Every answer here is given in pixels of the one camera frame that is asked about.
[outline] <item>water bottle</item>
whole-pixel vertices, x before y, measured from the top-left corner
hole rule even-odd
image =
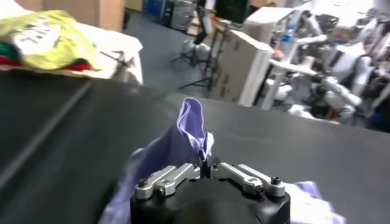
[[[282,42],[290,42],[292,37],[294,36],[294,25],[290,25],[287,28],[287,32],[283,35]]]

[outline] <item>green fabric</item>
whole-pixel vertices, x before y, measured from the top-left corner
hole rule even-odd
[[[18,51],[11,44],[0,43],[0,55],[14,61],[20,61]]]

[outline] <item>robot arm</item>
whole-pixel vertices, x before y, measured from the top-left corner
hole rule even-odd
[[[140,180],[130,200],[131,223],[289,224],[290,201],[280,178],[248,166],[186,163]]]

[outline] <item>cloth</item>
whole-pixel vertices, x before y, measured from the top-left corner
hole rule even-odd
[[[134,152],[119,181],[117,191],[105,207],[99,224],[130,223],[130,198],[138,180],[162,168],[183,163],[199,164],[199,152],[211,156],[214,137],[204,132],[202,105],[193,98],[186,98],[179,116],[162,137],[143,149]],[[335,214],[332,205],[324,201],[312,181],[286,184],[291,197],[291,223],[293,224],[345,224],[344,217]]]
[[[0,43],[0,65],[22,66],[18,51],[11,44]],[[92,70],[92,67],[86,60],[78,58],[64,69],[84,71]]]
[[[164,135],[130,156],[118,190],[106,206],[99,224],[125,224],[130,217],[130,198],[138,180],[162,168],[183,163],[200,165],[199,152],[211,155],[214,137],[203,130],[202,105],[186,98],[179,116]]]
[[[4,57],[0,54],[0,65],[10,65],[10,66],[22,66],[20,61],[11,60],[7,57]],[[72,71],[84,71],[91,70],[91,65],[85,62],[78,62],[72,65],[65,66],[64,69]]]
[[[61,69],[82,58],[94,70],[100,70],[96,48],[76,27],[76,21],[62,10],[2,19],[0,41],[17,48],[24,66]]]

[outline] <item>screw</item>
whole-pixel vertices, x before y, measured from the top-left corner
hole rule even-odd
[[[156,193],[156,197],[159,200],[164,200],[165,199],[165,189],[163,187],[157,188],[155,193]]]
[[[264,188],[262,185],[255,186],[255,193],[257,195],[263,195],[264,194]]]
[[[279,177],[272,177],[271,178],[271,184],[272,185],[278,185],[282,182],[282,180]]]
[[[147,185],[147,179],[140,179],[138,182],[138,187],[145,187]]]

